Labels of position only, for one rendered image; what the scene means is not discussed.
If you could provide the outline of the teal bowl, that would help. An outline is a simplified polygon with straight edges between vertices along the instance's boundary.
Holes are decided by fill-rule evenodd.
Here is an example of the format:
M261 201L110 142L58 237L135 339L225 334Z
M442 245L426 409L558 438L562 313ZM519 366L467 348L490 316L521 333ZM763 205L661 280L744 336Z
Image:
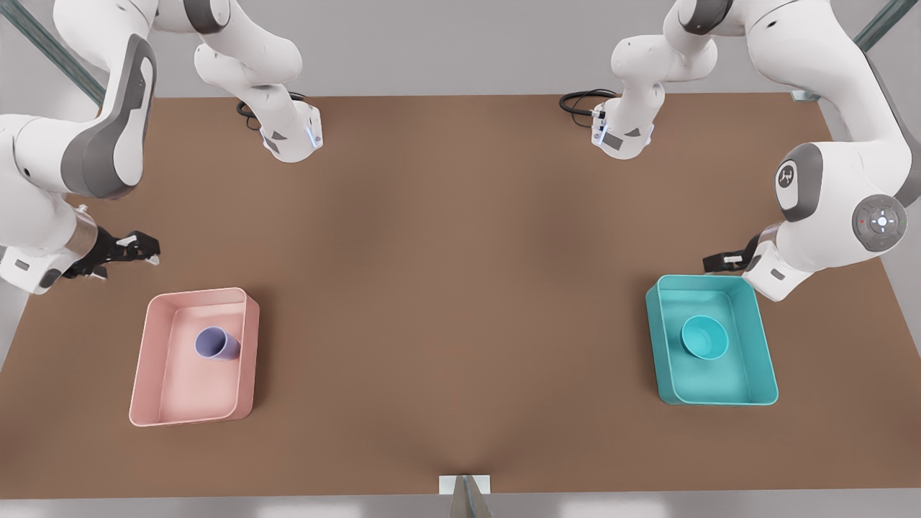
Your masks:
M682 347L700 360L717 360L728 351L728 333L716 319L707 315L694 315L681 327Z

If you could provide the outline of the teal rectangular box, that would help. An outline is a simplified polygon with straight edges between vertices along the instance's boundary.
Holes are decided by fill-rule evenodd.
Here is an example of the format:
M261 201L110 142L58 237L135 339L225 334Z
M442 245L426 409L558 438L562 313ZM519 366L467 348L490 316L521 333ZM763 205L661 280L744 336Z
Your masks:
M756 292L739 276L661 276L645 295L667 404L770 406L779 386Z

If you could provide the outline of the purple cup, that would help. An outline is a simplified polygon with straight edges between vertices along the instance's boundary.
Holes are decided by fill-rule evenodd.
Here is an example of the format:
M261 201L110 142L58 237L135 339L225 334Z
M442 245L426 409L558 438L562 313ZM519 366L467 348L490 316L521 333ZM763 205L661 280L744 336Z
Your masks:
M194 340L195 353L208 360L231 361L240 357L240 341L221 327L201 329Z

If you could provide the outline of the pink rectangular box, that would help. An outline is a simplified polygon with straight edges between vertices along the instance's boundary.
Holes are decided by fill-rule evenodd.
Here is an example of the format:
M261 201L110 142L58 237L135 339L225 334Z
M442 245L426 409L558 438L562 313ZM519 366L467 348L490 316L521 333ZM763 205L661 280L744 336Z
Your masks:
M244 419L253 409L260 308L242 288L164 293L148 304L129 420L136 427ZM237 360L199 357L201 329L240 341Z

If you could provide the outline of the silver frame post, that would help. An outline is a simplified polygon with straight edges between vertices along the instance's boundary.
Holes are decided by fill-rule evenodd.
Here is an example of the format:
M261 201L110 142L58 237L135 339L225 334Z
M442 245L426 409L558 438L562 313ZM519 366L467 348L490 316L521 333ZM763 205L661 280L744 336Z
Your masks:
M440 495L451 495L448 518L494 518L484 495L492 493L490 475L441 475Z
M921 0L888 0L887 4L856 34L853 42L866 55L919 2Z
M19 0L0 0L0 14L99 108L105 88Z

